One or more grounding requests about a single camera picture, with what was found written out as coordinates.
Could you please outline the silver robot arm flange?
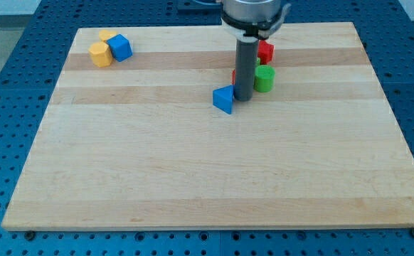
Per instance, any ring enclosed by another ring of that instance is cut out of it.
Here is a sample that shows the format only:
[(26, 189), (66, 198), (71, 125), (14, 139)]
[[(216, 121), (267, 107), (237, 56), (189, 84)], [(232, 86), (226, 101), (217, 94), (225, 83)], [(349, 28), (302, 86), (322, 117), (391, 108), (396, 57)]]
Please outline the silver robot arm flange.
[(223, 0), (222, 26), (244, 43), (267, 40), (280, 29), (291, 7), (282, 0)]

